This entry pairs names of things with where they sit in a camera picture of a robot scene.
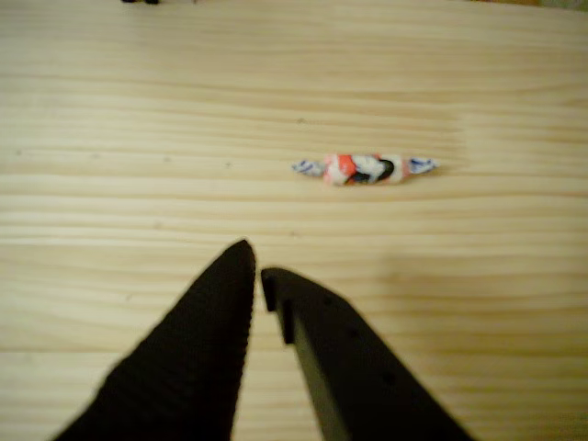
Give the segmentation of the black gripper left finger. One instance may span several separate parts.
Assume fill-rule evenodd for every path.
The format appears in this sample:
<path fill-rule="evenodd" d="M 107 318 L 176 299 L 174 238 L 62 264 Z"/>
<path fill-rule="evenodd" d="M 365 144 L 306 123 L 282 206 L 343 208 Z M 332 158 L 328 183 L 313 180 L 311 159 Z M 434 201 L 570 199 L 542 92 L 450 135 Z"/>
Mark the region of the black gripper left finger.
<path fill-rule="evenodd" d="M 254 302 L 246 241 L 223 251 L 121 359 L 60 440 L 228 440 Z"/>

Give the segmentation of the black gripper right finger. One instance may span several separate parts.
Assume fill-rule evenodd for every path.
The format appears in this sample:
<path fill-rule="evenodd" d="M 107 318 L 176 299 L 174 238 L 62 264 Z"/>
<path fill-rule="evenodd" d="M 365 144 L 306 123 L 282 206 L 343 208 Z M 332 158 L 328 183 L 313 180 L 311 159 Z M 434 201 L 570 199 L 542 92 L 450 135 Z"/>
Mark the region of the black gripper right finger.
<path fill-rule="evenodd" d="M 469 434 L 343 297 L 284 268 L 261 272 L 325 440 L 468 440 Z"/>

